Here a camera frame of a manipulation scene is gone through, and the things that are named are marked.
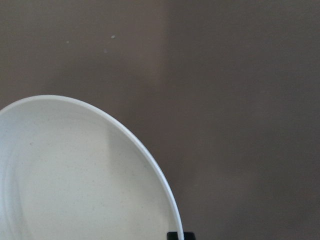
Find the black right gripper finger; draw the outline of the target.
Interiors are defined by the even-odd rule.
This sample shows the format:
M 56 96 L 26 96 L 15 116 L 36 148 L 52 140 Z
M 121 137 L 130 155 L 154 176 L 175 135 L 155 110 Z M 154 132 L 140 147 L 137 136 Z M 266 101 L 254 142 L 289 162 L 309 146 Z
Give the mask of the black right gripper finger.
M 171 231 L 166 234 L 166 239 L 167 240 L 179 240 L 180 238 L 179 238 L 177 232 Z M 193 232 L 184 231 L 183 232 L 183 240 L 196 240 L 196 236 Z

